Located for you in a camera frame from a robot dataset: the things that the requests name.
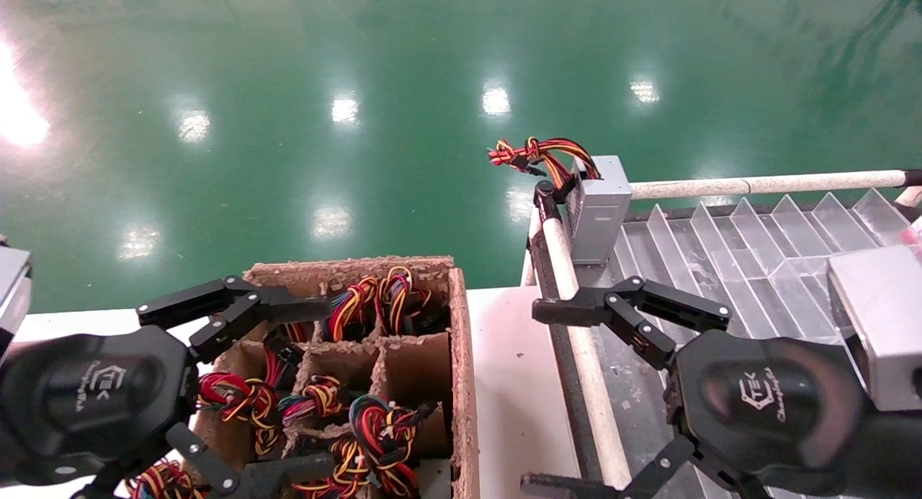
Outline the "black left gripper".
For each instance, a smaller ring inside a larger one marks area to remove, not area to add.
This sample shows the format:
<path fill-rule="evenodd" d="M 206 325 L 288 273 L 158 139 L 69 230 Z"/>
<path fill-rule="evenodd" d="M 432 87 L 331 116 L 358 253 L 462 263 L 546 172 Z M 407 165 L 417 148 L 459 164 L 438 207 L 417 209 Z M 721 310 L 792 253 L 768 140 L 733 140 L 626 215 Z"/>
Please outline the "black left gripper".
<path fill-rule="evenodd" d="M 198 368 L 155 326 L 14 344 L 2 362 L 2 483 L 131 478 L 171 451 L 194 410 Z"/>

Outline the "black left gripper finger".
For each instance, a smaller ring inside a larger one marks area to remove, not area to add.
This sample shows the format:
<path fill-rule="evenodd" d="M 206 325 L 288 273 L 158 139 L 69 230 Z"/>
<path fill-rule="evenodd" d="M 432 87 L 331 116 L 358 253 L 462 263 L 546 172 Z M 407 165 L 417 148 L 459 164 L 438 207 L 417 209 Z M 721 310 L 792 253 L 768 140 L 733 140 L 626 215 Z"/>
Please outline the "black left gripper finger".
<path fill-rule="evenodd" d="M 260 287 L 237 276 L 178 290 L 136 309 L 141 326 L 157 325 L 165 331 L 207 319 L 207 325 L 189 338 L 198 362 L 214 362 L 264 322 L 312 322 L 330 313 L 331 301 L 326 297 L 296 297 L 284 286 Z"/>
<path fill-rule="evenodd" d="M 279 498 L 291 485 L 324 480 L 336 469 L 335 457 L 323 452 L 248 464 L 234 472 L 185 424 L 174 424 L 165 440 L 211 487 L 210 498 Z"/>

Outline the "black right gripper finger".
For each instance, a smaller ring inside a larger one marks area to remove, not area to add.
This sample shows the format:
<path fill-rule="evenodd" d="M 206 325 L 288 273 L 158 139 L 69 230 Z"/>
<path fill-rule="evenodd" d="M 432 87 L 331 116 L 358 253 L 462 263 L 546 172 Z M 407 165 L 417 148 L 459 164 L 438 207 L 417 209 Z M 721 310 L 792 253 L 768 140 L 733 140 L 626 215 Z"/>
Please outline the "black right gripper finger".
<path fill-rule="evenodd" d="M 603 482 L 532 472 L 522 476 L 520 488 L 526 495 L 544 498 L 653 498 L 681 465 L 698 462 L 695 449 L 688 437 L 674 438 L 623 490 Z"/>

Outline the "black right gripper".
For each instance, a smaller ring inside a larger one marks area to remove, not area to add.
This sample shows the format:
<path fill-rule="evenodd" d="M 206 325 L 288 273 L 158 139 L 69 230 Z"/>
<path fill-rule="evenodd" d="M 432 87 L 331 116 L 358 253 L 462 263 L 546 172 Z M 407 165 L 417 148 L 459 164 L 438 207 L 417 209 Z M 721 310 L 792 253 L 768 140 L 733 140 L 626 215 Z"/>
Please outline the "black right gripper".
<path fill-rule="evenodd" d="M 678 350 L 648 315 L 704 334 Z M 729 306 L 639 276 L 537 299 L 532 318 L 606 326 L 650 367 L 670 371 L 677 404 L 668 417 L 711 478 L 837 478 L 870 408 L 843 347 L 734 337 L 723 332 Z"/>

